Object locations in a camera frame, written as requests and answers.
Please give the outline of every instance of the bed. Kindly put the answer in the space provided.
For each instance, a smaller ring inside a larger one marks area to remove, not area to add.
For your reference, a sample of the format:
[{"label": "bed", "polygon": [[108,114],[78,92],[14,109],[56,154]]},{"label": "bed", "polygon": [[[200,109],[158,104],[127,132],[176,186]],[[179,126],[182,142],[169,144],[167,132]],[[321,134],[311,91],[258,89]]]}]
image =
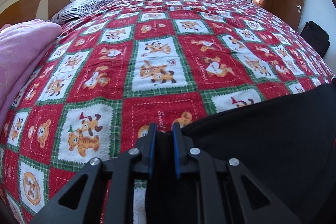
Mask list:
[{"label": "bed", "polygon": [[[296,31],[243,0],[115,0],[62,28],[0,137],[0,197],[19,223],[91,158],[132,148],[150,122],[167,132],[334,77]],[[135,183],[139,224],[145,189]]]}]

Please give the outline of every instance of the teddy bear print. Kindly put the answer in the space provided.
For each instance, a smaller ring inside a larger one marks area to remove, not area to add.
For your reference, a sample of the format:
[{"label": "teddy bear print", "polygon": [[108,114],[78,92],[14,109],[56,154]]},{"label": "teddy bear print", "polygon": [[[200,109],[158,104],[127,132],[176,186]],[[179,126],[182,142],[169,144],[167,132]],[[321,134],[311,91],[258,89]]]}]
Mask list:
[{"label": "teddy bear print", "polygon": [[110,78],[107,77],[106,73],[100,73],[100,71],[107,70],[108,68],[109,67],[107,66],[101,66],[96,68],[92,74],[92,77],[88,81],[86,81],[82,87],[84,89],[88,88],[89,90],[92,90],[97,86],[97,84],[100,84],[100,86],[106,86],[109,83]]},{"label": "teddy bear print", "polygon": [[23,119],[18,118],[12,132],[12,141],[19,136],[19,130],[22,128]]},{"label": "teddy bear print", "polygon": [[187,125],[189,125],[192,122],[192,115],[190,112],[183,112],[180,118],[177,118],[176,120],[174,120],[174,122],[172,122],[171,126],[173,127],[173,124],[178,122],[180,124],[180,127],[185,127]]},{"label": "teddy bear print", "polygon": [[7,137],[8,129],[9,129],[9,122],[7,122],[5,124],[5,126],[3,127],[3,133],[4,133],[5,137]]},{"label": "teddy bear print", "polygon": [[[51,120],[47,120],[42,123],[37,130],[36,139],[40,143],[40,147],[44,148],[45,142],[49,136],[49,126],[51,125]],[[32,138],[34,127],[31,127],[28,132],[28,138]]]},{"label": "teddy bear print", "polygon": [[101,117],[98,113],[95,114],[95,119],[93,120],[91,116],[87,116],[84,118],[88,118],[88,120],[82,121],[82,128],[78,129],[81,133],[88,131],[90,136],[93,136],[92,130],[94,129],[96,132],[100,132],[103,129],[103,126],[98,126],[98,121]]},{"label": "teddy bear print", "polygon": [[87,149],[93,149],[96,152],[100,147],[99,137],[97,135],[93,138],[84,137],[83,132],[80,129],[77,129],[76,133],[69,133],[68,144],[70,151],[73,151],[73,149],[77,146],[78,153],[82,157],[86,156]]}]

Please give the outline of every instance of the pink blanket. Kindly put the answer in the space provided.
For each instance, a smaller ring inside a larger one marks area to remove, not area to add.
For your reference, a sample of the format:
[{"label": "pink blanket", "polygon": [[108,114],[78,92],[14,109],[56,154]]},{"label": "pink blanket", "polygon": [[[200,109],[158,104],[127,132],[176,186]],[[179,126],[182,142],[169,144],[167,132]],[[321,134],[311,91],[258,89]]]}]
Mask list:
[{"label": "pink blanket", "polygon": [[39,19],[6,26],[0,30],[0,128],[20,89],[62,33],[60,25]]}]

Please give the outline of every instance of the black fabric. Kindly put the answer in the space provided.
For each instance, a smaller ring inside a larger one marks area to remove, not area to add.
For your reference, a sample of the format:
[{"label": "black fabric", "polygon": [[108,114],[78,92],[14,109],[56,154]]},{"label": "black fabric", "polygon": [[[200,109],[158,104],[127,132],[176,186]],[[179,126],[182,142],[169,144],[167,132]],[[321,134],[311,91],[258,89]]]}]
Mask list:
[{"label": "black fabric", "polygon": [[[302,223],[310,223],[336,182],[335,117],[334,83],[218,113],[182,132],[214,158],[241,160]],[[156,144],[147,223],[197,223],[192,184],[174,180],[171,133],[159,133]]]},{"label": "black fabric", "polygon": [[306,22],[304,29],[300,34],[309,45],[323,58],[330,46],[329,35],[325,30],[315,22]]}]

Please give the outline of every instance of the door handle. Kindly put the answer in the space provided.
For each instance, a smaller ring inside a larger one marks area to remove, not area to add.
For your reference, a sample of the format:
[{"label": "door handle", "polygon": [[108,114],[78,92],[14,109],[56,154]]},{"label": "door handle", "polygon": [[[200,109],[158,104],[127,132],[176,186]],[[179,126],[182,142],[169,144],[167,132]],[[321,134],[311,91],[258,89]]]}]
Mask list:
[{"label": "door handle", "polygon": [[294,6],[297,7],[297,11],[300,13],[300,12],[301,12],[301,8],[302,8],[302,6],[301,6],[301,5],[295,5],[295,4],[294,4]]}]

